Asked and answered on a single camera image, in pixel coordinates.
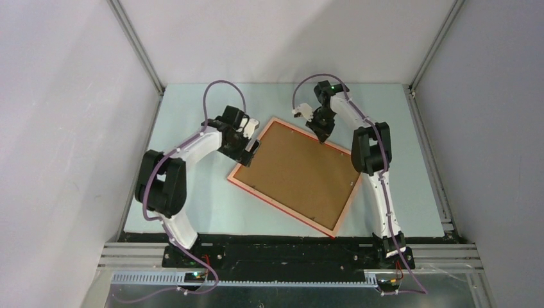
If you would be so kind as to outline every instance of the gray wall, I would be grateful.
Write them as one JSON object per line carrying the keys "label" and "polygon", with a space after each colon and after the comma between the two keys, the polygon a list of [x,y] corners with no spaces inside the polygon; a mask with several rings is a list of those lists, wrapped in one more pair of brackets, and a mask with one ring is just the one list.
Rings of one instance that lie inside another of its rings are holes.
{"label": "gray wall", "polygon": [[544,1],[467,1],[417,92],[499,307],[544,305]]}
{"label": "gray wall", "polygon": [[107,2],[0,1],[0,307],[79,307],[157,94]]}

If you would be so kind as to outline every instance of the metal frame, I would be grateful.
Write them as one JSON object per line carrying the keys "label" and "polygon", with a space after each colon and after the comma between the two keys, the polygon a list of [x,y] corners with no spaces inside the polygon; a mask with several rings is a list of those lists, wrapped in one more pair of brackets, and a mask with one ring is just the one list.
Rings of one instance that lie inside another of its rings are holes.
{"label": "metal frame", "polygon": [[[415,89],[417,88],[422,76],[425,74],[427,67],[434,58],[436,51],[444,40],[445,35],[450,29],[452,23],[457,17],[460,9],[463,7],[464,0],[455,0],[446,19],[441,25],[438,34],[433,40],[425,58],[423,59],[417,73],[415,74],[410,85],[404,85],[404,91],[409,104],[409,109],[414,121],[418,140],[425,159],[425,165],[431,179],[431,186],[435,193],[439,213],[441,214],[442,224],[446,233],[445,239],[455,240],[452,234],[455,235],[455,223],[452,217],[448,199],[444,192],[442,180],[440,178],[436,161],[432,153],[429,137],[425,130],[425,126],[421,120],[421,114],[415,100]],[[147,55],[140,39],[138,38],[134,27],[132,26],[120,0],[108,0],[108,3],[119,21],[120,27],[123,29],[129,43],[133,47],[135,54],[138,56],[143,68],[146,70],[151,82],[154,84],[161,100],[157,105],[157,110],[154,115],[153,124],[149,128],[146,147],[149,143],[153,127],[157,120],[160,102],[164,95],[165,87],[161,83],[160,78],[154,69],[149,56]],[[131,204],[132,194],[128,197],[124,209],[123,220],[119,226],[116,240],[123,233],[124,223],[128,215],[128,209]],[[360,246],[370,246],[369,244],[360,244]],[[177,275],[176,273],[185,271],[194,271],[195,269],[166,269],[161,266],[164,256],[164,248],[167,243],[106,243],[98,264],[97,274],[93,285],[89,290],[83,307],[89,303],[105,302],[112,278],[118,271],[131,271],[131,273],[166,273],[166,275]],[[413,250],[416,269],[414,273],[417,275],[456,275],[465,274],[466,283],[469,285],[473,301],[476,307],[496,307],[490,290],[487,278],[484,273],[484,268],[481,263],[478,251],[474,244],[410,244]],[[394,274],[393,269],[366,269],[365,273],[369,277],[374,275],[389,275]],[[246,286],[247,282],[222,282],[229,286]],[[349,284],[327,284],[327,286],[347,286]],[[274,286],[290,286],[289,284],[277,283]]]}

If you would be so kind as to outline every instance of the wooden frame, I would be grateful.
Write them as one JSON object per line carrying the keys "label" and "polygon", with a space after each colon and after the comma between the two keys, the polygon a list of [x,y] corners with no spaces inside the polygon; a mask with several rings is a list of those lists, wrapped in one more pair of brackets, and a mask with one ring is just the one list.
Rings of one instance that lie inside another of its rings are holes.
{"label": "wooden frame", "polygon": [[[267,123],[267,125],[264,127],[264,129],[262,130],[262,132],[259,134],[259,137],[258,139],[261,139],[264,134],[268,131],[268,129],[270,128],[270,126],[273,124],[273,123],[279,123],[279,124],[282,124],[298,133],[301,133],[301,134],[304,134],[305,136],[307,137],[310,137],[314,140],[317,140],[317,137],[309,132],[306,132],[305,130],[302,130],[301,128],[295,126],[295,125],[292,125],[290,123],[287,123],[281,119],[278,119],[276,117],[272,117],[272,119]],[[336,144],[333,144],[331,142],[325,142],[325,145],[327,146],[330,146],[331,148],[334,148],[334,149],[337,149],[347,155],[351,155],[351,151],[347,150],[347,149],[344,149]],[[320,225],[319,223],[311,220],[310,218],[300,214],[299,212],[296,212],[295,210],[293,210],[292,208],[290,207],[287,207],[286,205],[283,205],[281,204],[280,202],[276,201],[275,199],[263,194],[262,192],[250,187],[249,185],[245,184],[244,182],[238,180],[237,178],[235,178],[235,175],[236,173],[238,172],[238,170],[240,170],[242,165],[240,164],[237,164],[234,169],[232,170],[232,172],[228,175],[227,177],[227,180],[231,183],[233,183],[234,185],[240,187],[241,189],[244,189],[245,191],[247,191],[248,193],[258,197],[259,199],[261,199],[262,201],[265,201],[266,203],[276,207],[277,209],[281,210],[282,212],[285,212],[286,214],[298,219],[299,221],[305,223],[306,225],[330,236],[330,237],[335,237],[336,234],[338,233],[339,229],[340,229],[340,226],[342,225],[342,222],[344,221],[346,215],[347,215],[347,212],[353,202],[353,199],[355,198],[355,195],[357,194],[357,190],[358,188],[361,186],[361,182],[362,182],[362,176],[359,175],[357,177],[357,181],[355,182],[355,184],[353,185],[353,189],[351,190],[351,193],[348,197],[348,200],[346,202],[346,204],[344,205],[343,207],[343,210],[341,211],[340,213],[340,216],[338,217],[338,220],[336,221],[336,224],[334,225],[334,228],[333,229],[329,229],[323,225]]]}

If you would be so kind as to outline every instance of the table surface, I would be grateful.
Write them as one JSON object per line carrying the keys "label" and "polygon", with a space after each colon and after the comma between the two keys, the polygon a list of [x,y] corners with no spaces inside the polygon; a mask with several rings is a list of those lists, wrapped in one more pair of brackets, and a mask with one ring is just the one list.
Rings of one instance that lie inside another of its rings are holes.
{"label": "table surface", "polygon": [[[300,87],[296,104],[310,103],[316,107],[315,83]],[[302,118],[291,113],[295,84],[242,83],[248,114],[259,120],[260,128],[278,117],[304,127]],[[170,84],[162,100],[149,149],[169,151],[200,128],[203,121],[202,95],[205,84]],[[348,84],[355,103],[378,122],[386,121],[391,128],[390,179],[391,195],[397,220],[407,237],[441,237],[444,235],[440,216],[416,130],[402,85],[395,83]],[[228,85],[213,86],[207,98],[208,117],[223,113],[225,105],[241,109],[238,93]],[[329,141],[350,149],[353,131],[340,118]],[[326,236],[271,205],[248,194],[227,181],[235,167],[230,158],[214,152],[187,172],[187,215],[199,233],[239,235]],[[371,236],[371,200],[365,198],[363,187],[355,197],[337,236]],[[142,216],[142,204],[132,200],[124,226],[125,232],[163,232],[156,221]]]}

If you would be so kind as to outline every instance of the wall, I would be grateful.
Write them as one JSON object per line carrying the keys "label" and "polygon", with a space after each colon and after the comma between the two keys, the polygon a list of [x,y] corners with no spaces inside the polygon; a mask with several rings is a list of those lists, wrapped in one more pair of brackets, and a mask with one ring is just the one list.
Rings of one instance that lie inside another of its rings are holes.
{"label": "wall", "polygon": [[544,301],[543,16],[543,1],[467,1],[416,89],[499,307]]}
{"label": "wall", "polygon": [[453,2],[122,1],[164,83],[410,83]]}
{"label": "wall", "polygon": [[0,4],[1,307],[78,307],[158,97],[106,1]]}

